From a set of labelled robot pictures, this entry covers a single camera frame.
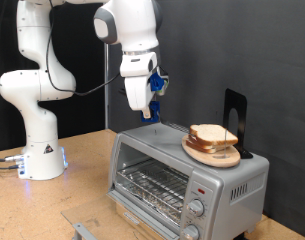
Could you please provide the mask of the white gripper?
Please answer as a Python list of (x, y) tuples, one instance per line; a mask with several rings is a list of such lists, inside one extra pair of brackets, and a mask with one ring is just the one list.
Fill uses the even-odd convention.
[(153, 97), (148, 79), (157, 66), (155, 52), (142, 55), (124, 55), (120, 66), (121, 76), (125, 78), (125, 90), (132, 110), (142, 110), (144, 119), (151, 118), (148, 107)]

